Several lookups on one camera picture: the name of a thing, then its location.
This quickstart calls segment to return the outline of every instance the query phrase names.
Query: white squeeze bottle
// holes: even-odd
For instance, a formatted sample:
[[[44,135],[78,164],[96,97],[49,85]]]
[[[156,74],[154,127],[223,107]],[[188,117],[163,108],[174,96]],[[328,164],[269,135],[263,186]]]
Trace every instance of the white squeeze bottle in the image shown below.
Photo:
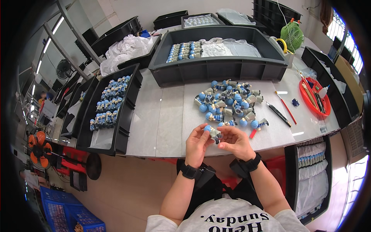
[[[327,87],[322,88],[322,89],[318,92],[320,98],[324,98],[324,97],[326,96],[326,94],[327,94],[327,90],[328,90],[328,87],[329,87],[329,86],[330,86],[330,85],[328,85]]]

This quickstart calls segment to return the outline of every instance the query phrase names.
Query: metal pole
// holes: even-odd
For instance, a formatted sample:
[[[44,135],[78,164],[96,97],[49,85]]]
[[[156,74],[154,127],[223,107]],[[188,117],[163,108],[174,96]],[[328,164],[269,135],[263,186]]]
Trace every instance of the metal pole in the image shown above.
[[[345,45],[345,41],[347,40],[347,36],[348,36],[348,27],[345,25],[343,39],[341,41],[341,44],[340,44],[340,47],[339,47],[338,51],[336,52],[335,57],[334,57],[334,63],[336,63],[336,61],[339,58],[339,55],[343,51],[343,48],[344,48],[344,45]]]
[[[66,58],[68,63],[72,65],[72,67],[82,76],[86,81],[89,80],[89,77],[81,70],[81,68],[72,60],[72,58],[68,55],[66,50],[62,47],[62,45],[59,43],[59,41],[56,39],[56,37],[53,35],[52,30],[50,29],[49,25],[45,22],[44,23],[44,29],[46,30],[46,33],[48,36],[52,39],[53,43],[57,47],[58,51],[62,53],[62,55]]]
[[[67,13],[66,8],[64,8],[60,4],[60,0],[57,1],[57,6],[60,10],[60,13],[65,18],[65,21],[67,25],[71,28],[71,31],[76,36],[76,38],[80,41],[81,45],[85,48],[85,50],[89,53],[89,55],[93,58],[93,60],[100,66],[101,65],[101,59],[97,56],[97,54],[93,51],[92,47],[88,44],[86,39],[82,36],[80,31],[76,28],[75,24],[73,23],[71,17]]]

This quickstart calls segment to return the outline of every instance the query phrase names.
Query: brown floor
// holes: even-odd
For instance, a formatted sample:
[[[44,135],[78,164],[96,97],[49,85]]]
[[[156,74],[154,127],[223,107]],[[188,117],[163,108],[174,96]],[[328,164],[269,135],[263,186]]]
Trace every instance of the brown floor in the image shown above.
[[[331,143],[334,173],[330,206],[321,217],[308,224],[310,231],[334,231],[344,209],[348,178],[344,172],[346,154],[341,135],[333,136]],[[284,149],[264,151],[260,155],[263,159],[269,159],[284,155]],[[204,162],[215,168],[220,179],[225,179],[236,177],[229,168],[233,159],[234,156],[208,157]],[[98,180],[88,178],[86,192],[71,188],[55,173],[50,174],[51,183],[73,193],[85,207],[106,223],[107,231],[144,231],[147,217],[158,214],[162,200],[176,178],[175,165],[106,155],[101,155],[101,160],[102,174]]]

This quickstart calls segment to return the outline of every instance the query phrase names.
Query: fluorescent light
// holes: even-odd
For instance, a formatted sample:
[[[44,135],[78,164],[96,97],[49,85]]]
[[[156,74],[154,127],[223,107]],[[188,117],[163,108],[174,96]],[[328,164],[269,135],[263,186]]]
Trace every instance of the fluorescent light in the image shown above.
[[[49,38],[48,40],[47,40],[47,43],[46,43],[46,46],[45,46],[45,48],[44,48],[44,51],[43,51],[43,53],[45,53],[46,52],[46,50],[47,50],[47,47],[49,46],[49,44],[50,44],[50,41],[52,41],[52,39],[51,38]]]
[[[38,65],[38,67],[37,67],[37,71],[36,71],[36,74],[38,74],[38,73],[39,73],[40,65],[41,65],[41,61],[40,61],[39,65]]]
[[[57,23],[57,25],[55,26],[54,30],[53,30],[53,35],[55,34],[55,32],[57,31],[57,29],[59,28],[60,24],[63,22],[64,20],[64,17],[62,17],[59,22]]]
[[[301,135],[301,134],[304,134],[304,131],[298,132],[298,133],[293,133],[292,136],[297,136],[297,135]]]

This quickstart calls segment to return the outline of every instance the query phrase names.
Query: person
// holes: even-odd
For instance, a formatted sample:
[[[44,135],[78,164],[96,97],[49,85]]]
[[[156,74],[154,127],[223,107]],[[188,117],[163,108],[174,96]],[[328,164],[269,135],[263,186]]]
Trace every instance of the person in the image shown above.
[[[19,171],[19,175],[27,182],[27,185],[33,189],[40,191],[40,186],[50,188],[50,184],[45,178],[37,176],[36,173],[30,170]]]
[[[203,131],[205,126],[207,123],[196,127],[186,140],[185,165],[199,168],[206,148],[213,143],[209,131]],[[245,132],[231,126],[217,129],[223,135],[218,144],[219,149],[229,151],[244,161],[256,157]],[[230,189],[229,194],[224,193],[218,197],[218,187],[212,186],[221,183],[216,176],[194,191],[195,180],[184,177],[182,171],[179,171],[162,202],[160,213],[148,217],[146,232],[309,232],[297,219],[279,183],[262,161],[250,172],[250,177],[251,184],[249,180],[243,179],[234,190]],[[238,194],[232,196],[238,190],[249,189],[249,186],[253,187],[244,193],[247,196],[245,199],[236,197]]]
[[[41,98],[38,101],[40,105],[43,103],[43,101],[45,101],[45,100],[50,100],[51,101],[52,98],[53,98],[53,95],[51,93],[49,93],[49,92],[46,93],[44,91],[41,92],[40,96],[41,96]]]

